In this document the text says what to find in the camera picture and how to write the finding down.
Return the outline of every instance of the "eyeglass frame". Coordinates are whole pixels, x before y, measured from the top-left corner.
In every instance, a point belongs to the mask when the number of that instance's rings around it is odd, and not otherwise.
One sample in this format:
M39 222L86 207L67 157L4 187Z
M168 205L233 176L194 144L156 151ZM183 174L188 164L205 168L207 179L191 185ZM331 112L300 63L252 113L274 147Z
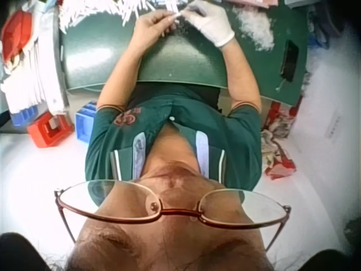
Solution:
M255 223L255 224L249 224L249 225L230 225L230 224L222 224L221 222L216 223L216 222L212 222L210 220L204 219L202 217L203 213L201 211L199 211L199 206L200 203L202 202L203 198L205 196L208 195L205 194L201 200L198 201L197 203L197 208L196 211L195 210L189 210L189 209L178 209L178 208L170 208L170 209L164 209L163 207L163 203L162 200L158 197L158 200L160 202L160 211L158 213L157 216L155 217L150 217L150 218L111 218L111 217L103 217L103 216L98 216L95 214L91 214L85 211L82 211L80 209L74 208L72 206L70 206L67 203L64 203L60 197L61 195L63 195L66 191L68 191L69 189L73 188L74 186L70 186L67 189L59 189L59 190L55 190L54 191L54 195L55 195L55 204L58 207L58 211L60 213L61 219L63 220L63 223L72 239L72 241L74 242L74 244L76 243L76 240L74 238L74 235L69 227L69 224L67 222L67 219L65 218L65 214L64 214L64 209L67 209L73 213L76 213L80 216L84 216L90 219L94 219L97 221L101 221L101 222L107 222L107 223L115 223L115 224L125 224L125 225L135 225L135 224L148 224L148 223L152 223L157 221L158 219L160 219L160 217L162 217L163 215L168 216L168 215L178 215L178 216L190 216L190 217L197 217L198 220L207 226L213 227L213 228L217 228L217 229L228 229L228 230L253 230L253 229L260 229L260 228L266 228L269 226L273 226L276 225L278 223L280 223L280 226L275 234L275 236L273 237L273 239L271 240L270 244L267 246L266 248L266 252L271 248L271 246L274 244L274 242L276 241L277 237L280 235L281 231L283 230L283 228L285 227L287 221L289 220L289 216L291 213L291 206L288 205L281 205L278 202L274 201L276 204L278 204L279 206L281 206L283 208L283 210L285 210L286 215L282 218L276 219L276 220L271 220L268 222L263 222L263 223ZM237 191L244 191L242 189L219 189L219 190L237 190Z

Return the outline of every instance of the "eyeglasses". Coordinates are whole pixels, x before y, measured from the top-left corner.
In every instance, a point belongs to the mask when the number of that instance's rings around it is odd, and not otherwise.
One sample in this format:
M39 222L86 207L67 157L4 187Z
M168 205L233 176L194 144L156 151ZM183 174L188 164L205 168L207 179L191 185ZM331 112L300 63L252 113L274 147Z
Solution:
M90 181L56 190L54 194L61 218L74 243L76 239L64 209L115 224L147 224L169 215L194 217L204 225L229 230L260 229L280 224L266 251L276 241L291 212L290 206L239 189L213 190L196 203L195 209L164 208L161 199L151 189L134 182Z

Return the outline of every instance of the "red container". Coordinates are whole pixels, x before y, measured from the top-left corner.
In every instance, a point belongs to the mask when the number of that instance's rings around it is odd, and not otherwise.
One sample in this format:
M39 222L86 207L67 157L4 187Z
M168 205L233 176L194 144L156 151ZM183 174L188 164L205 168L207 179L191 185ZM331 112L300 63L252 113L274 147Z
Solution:
M32 35L32 14L18 10L5 23L1 30L4 62L17 56Z
M66 116L53 116L49 111L28 126L28 132L38 148L53 147L73 131L74 125Z

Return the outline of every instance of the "red metal eyeglass frame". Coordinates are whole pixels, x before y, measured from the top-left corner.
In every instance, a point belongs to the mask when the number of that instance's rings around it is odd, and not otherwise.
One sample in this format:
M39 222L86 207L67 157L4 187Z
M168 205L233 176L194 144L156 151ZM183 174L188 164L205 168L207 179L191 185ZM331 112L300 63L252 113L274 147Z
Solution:
M178 215L178 216L197 217L201 223L203 223L207 226L211 226L211 227L219 228L219 229L229 229L229 230L252 230L252 229L265 228L265 227L273 226L273 225L280 223L280 226L279 226L275 236L273 237L270 244L266 248L266 251L268 251L270 249L270 247L273 245L273 243L276 241L277 237L280 235L284 226L286 225L286 223L289 219L289 216L290 216L290 212L292 210L290 206L282 206L282 208L286 212L286 215L280 219L272 220L269 222L249 224L249 225L230 225L230 224L222 224L221 222L215 223L215 222L209 221L207 219L204 219L202 217L202 212L200 212L200 211L188 210L188 209L164 209L163 203L162 203L161 199L159 199L159 202L161 204L161 206L160 206L161 210L156 217L132 220L132 218L122 219L122 218L110 218L110 217L98 216L98 215L95 215L92 213L87 213L80 209L74 208L74 207L64 203L63 201L61 201L60 197L65 191L66 190L54 191L55 203L58 207L61 219L63 220L63 223L64 223L65 227L67 228L67 231L74 243L76 243L76 240L70 230L67 219L65 218L64 209L67 209L73 213L77 213L78 215L85 216L90 219L94 219L94 220L98 220L98 221L102 221L102 222L108 222L108 223L128 224L128 225L152 223L154 221L157 221L163 215L164 216ZM199 210L199 204L200 204L200 201L197 203L197 208L196 208L197 210Z

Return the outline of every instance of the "eyeglass temple arm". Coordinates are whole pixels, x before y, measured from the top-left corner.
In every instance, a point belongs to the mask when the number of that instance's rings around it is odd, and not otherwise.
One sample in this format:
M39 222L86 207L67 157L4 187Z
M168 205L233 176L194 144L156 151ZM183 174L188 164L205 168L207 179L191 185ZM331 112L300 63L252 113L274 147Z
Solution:
M61 219L63 220L63 223L64 223L65 227L67 228L67 231L68 231L72 241L75 243L76 242L75 238L72 234L72 231L69 228L67 219L65 218L65 215L64 215L64 208L62 206L60 206L60 203L59 203L59 191L54 191L54 195L55 195L55 203L56 203L56 206L58 207L58 211L60 213Z
M268 247L266 248L266 252L270 249L270 247L273 245L273 243L276 241L278 235L280 235L281 231L283 230L284 226L286 225L288 219L289 219L289 214L291 213L291 207L290 206L283 206L284 210L287 213L287 216L285 218L285 220L283 222L281 222L281 225L279 226L276 235L273 237L271 243L268 245Z

